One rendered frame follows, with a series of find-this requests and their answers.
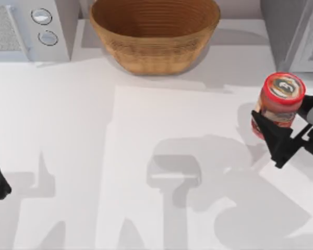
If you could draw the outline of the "red lidded jar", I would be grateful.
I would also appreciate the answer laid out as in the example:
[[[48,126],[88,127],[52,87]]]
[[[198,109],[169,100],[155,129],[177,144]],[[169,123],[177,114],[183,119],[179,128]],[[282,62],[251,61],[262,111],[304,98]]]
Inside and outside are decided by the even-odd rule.
[[[290,128],[306,93],[303,81],[288,72],[275,72],[264,81],[254,111],[282,128]]]

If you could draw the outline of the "brown woven basket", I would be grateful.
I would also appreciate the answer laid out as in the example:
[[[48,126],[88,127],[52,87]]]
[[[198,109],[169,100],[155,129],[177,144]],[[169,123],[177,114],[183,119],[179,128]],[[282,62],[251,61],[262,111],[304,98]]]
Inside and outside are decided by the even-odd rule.
[[[95,0],[90,22],[125,70],[164,76],[188,69],[219,21],[215,0]]]

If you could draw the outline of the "pale microwave oven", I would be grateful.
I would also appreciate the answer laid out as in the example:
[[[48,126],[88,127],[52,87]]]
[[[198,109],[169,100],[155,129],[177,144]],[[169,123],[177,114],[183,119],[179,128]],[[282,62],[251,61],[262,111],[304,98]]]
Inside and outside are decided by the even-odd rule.
[[[35,23],[31,11],[52,14],[46,26]],[[0,0],[0,62],[67,62],[73,53],[80,13],[79,0]],[[50,30],[58,43],[45,46],[38,34]]]

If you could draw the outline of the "small round microwave knob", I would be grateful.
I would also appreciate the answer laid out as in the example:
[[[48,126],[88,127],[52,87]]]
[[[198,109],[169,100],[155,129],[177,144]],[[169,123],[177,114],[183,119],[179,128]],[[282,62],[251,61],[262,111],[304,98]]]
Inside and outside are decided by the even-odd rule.
[[[50,30],[45,30],[38,34],[38,40],[45,46],[54,46],[58,43],[58,36]]]

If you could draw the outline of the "large round microwave knob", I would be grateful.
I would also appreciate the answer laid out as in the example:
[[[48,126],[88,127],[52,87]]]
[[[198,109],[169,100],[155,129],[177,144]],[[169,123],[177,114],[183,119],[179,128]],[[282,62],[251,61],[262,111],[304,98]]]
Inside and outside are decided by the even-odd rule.
[[[43,26],[50,24],[53,19],[52,14],[44,8],[32,10],[31,18],[35,23]]]

